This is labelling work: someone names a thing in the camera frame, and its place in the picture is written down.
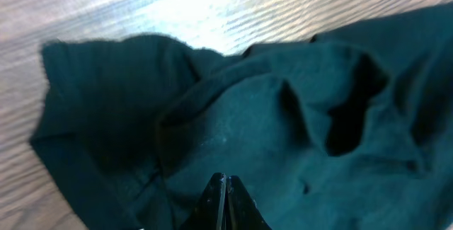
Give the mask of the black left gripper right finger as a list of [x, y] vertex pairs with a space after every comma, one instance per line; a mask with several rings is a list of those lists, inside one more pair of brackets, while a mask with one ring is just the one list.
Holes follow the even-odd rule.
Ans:
[[251, 198], [238, 176], [230, 176], [226, 180], [224, 228], [226, 230], [271, 230], [259, 212], [255, 200]]

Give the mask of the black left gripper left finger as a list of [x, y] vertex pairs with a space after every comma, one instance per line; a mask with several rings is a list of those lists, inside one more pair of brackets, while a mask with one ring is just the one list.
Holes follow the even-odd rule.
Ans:
[[214, 173], [180, 230], [222, 230], [225, 218], [226, 175]]

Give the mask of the black t-shirt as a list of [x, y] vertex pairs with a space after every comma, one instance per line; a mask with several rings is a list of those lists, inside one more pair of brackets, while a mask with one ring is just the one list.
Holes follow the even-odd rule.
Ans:
[[452, 224], [452, 5], [224, 56], [51, 42], [30, 143], [89, 229], [180, 229], [214, 173], [271, 229]]

